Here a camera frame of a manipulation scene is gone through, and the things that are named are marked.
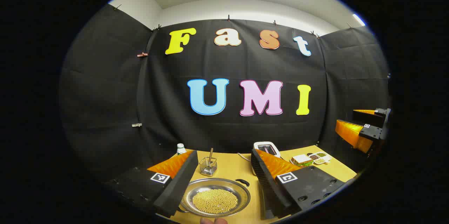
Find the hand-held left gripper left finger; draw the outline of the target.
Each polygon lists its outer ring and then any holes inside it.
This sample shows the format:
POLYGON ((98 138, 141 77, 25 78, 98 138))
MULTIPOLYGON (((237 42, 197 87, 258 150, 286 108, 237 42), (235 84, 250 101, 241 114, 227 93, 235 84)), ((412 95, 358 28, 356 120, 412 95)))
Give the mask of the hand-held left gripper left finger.
POLYGON ((131 168, 105 185, 134 208, 170 218, 178 210, 197 166, 197 151, 192 150, 151 167, 131 168))

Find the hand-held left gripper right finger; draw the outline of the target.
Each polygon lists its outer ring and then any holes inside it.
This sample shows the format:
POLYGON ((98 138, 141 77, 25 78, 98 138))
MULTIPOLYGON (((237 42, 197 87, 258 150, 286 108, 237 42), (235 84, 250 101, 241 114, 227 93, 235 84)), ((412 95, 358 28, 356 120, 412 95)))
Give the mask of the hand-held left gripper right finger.
POLYGON ((309 211, 344 185, 313 165, 299 167, 258 149, 252 149, 251 164, 268 210, 278 218, 309 211))

